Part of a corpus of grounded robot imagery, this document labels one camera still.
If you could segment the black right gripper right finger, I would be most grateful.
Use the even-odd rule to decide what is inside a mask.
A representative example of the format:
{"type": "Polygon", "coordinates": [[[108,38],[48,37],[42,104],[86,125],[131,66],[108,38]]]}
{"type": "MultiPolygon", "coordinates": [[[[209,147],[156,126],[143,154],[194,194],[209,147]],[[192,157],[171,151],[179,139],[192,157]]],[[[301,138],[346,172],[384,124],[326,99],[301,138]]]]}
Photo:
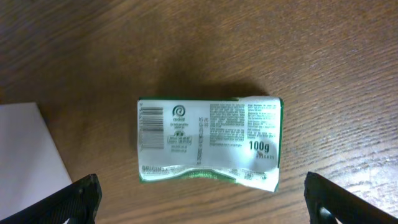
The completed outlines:
{"type": "Polygon", "coordinates": [[[304,197],[310,223],[397,223],[397,218],[367,203],[320,174],[308,172],[304,197]]]}

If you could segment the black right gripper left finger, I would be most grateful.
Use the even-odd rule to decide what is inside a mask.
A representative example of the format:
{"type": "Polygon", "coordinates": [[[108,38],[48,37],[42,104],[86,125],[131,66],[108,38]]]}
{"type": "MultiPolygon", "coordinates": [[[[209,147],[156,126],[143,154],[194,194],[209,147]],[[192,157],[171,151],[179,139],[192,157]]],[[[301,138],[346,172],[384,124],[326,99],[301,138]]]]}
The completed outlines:
{"type": "Polygon", "coordinates": [[[96,174],[89,174],[41,201],[1,220],[1,224],[94,224],[102,198],[96,174]]]}

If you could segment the green white soap packet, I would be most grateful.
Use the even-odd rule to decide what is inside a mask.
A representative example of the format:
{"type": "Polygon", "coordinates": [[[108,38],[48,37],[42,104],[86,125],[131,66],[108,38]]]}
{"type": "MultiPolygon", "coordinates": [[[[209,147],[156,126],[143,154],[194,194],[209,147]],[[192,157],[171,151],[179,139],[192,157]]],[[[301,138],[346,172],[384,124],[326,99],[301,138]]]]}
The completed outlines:
{"type": "Polygon", "coordinates": [[[273,96],[141,98],[140,180],[205,178],[276,192],[283,118],[284,103],[273,96]]]}

